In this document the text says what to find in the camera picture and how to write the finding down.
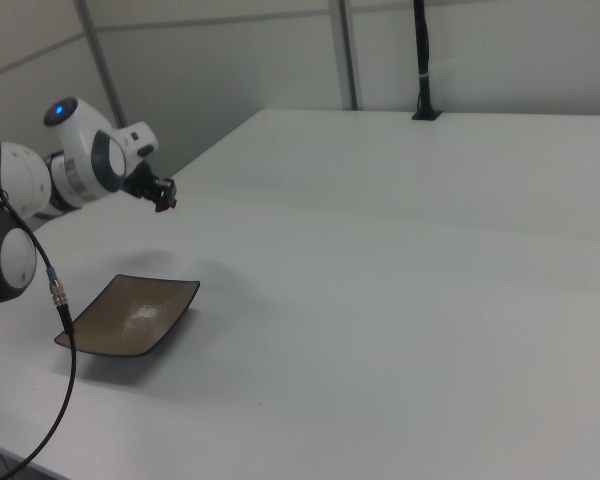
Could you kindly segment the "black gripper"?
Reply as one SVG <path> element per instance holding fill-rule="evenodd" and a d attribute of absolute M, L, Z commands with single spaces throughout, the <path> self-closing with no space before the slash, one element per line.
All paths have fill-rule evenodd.
<path fill-rule="evenodd" d="M 141 161 L 125 178 L 122 190 L 136 198 L 150 200 L 156 211 L 177 205 L 177 187 L 171 178 L 160 179 L 146 161 Z"/>

